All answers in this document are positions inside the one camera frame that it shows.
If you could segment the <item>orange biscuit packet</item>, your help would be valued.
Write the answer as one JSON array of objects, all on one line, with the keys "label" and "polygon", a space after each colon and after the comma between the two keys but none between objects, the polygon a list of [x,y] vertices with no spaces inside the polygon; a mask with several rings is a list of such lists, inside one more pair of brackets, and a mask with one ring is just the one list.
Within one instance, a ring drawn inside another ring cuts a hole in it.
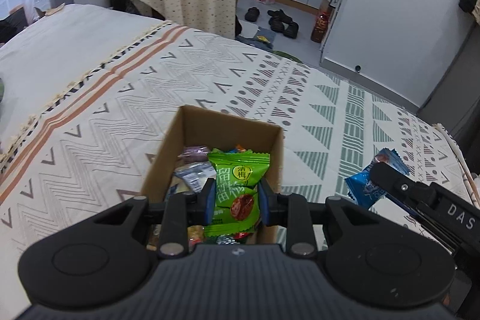
[{"label": "orange biscuit packet", "polygon": [[243,148],[241,145],[236,145],[233,149],[229,151],[229,154],[238,154],[246,152],[247,150]]}]

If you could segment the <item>red oil bottle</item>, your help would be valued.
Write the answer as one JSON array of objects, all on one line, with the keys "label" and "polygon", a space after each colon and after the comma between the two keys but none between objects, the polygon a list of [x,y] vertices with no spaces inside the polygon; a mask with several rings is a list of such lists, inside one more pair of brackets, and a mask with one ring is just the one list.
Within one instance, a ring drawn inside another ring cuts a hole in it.
[{"label": "red oil bottle", "polygon": [[324,35],[326,34],[329,26],[329,12],[320,11],[315,20],[315,25],[312,29],[311,40],[316,43],[321,43],[323,41]]}]

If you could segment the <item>patterned bed blanket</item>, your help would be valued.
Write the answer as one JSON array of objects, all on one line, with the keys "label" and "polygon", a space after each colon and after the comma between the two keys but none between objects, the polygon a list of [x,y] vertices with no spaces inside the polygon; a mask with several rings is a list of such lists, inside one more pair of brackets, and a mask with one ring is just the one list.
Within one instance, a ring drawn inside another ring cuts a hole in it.
[{"label": "patterned bed blanket", "polygon": [[466,201],[473,191],[451,138],[404,108],[330,73],[175,23],[100,54],[57,18],[2,51],[21,99],[58,96],[1,163],[1,246],[27,245],[138,193],[183,105],[284,132],[282,190],[311,202],[346,196],[347,177],[395,149],[413,179]]}]

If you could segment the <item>open cardboard box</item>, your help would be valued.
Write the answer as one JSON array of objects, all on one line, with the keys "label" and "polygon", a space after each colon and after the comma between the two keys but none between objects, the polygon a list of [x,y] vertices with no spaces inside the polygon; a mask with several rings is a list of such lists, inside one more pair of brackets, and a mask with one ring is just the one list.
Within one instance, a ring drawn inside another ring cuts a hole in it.
[{"label": "open cardboard box", "polygon": [[281,127],[181,106],[142,186],[157,253],[184,257],[226,236],[274,243],[268,195],[280,191],[282,159]]}]

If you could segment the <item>small yellow nut packet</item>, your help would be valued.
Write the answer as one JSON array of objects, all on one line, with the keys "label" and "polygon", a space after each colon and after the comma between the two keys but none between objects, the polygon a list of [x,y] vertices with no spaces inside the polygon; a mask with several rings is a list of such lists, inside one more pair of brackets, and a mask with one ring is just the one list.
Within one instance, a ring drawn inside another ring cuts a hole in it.
[{"label": "small yellow nut packet", "polygon": [[189,249],[192,251],[197,244],[201,244],[204,241],[204,227],[200,225],[187,227],[187,235]]}]

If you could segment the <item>green candy packet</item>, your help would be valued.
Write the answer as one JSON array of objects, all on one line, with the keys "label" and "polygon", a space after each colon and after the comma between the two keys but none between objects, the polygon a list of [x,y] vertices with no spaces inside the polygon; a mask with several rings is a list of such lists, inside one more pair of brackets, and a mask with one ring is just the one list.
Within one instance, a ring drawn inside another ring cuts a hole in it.
[{"label": "green candy packet", "polygon": [[216,170],[216,197],[205,236],[253,232],[260,220],[257,185],[269,169],[270,155],[251,150],[229,154],[214,149],[208,160]]}]

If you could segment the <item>clear white snack packet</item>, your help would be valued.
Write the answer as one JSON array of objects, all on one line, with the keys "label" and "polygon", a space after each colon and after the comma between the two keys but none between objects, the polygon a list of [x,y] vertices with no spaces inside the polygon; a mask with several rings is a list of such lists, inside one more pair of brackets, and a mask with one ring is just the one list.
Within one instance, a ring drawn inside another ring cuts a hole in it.
[{"label": "clear white snack packet", "polygon": [[210,162],[189,163],[173,172],[192,192],[199,193],[208,179],[216,179],[216,170]]}]

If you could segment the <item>black slippers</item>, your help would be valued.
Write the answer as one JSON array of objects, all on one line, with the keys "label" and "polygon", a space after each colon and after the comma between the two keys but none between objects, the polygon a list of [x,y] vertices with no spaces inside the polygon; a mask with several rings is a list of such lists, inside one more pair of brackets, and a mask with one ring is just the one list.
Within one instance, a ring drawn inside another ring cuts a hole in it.
[{"label": "black slippers", "polygon": [[[268,25],[273,32],[281,33],[290,39],[296,39],[298,37],[298,23],[293,21],[282,9],[269,10],[267,14],[269,16]],[[258,20],[259,15],[260,10],[257,7],[251,7],[245,14],[245,21],[254,23]]]}]

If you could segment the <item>purple candy packet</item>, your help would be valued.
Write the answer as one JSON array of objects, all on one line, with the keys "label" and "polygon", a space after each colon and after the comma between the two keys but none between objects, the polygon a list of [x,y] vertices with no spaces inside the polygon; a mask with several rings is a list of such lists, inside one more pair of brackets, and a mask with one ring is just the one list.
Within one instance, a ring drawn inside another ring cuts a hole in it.
[{"label": "purple candy packet", "polygon": [[178,155],[178,159],[182,160],[185,164],[205,162],[208,160],[208,154],[210,154],[210,151],[211,150],[204,145],[188,146]]}]

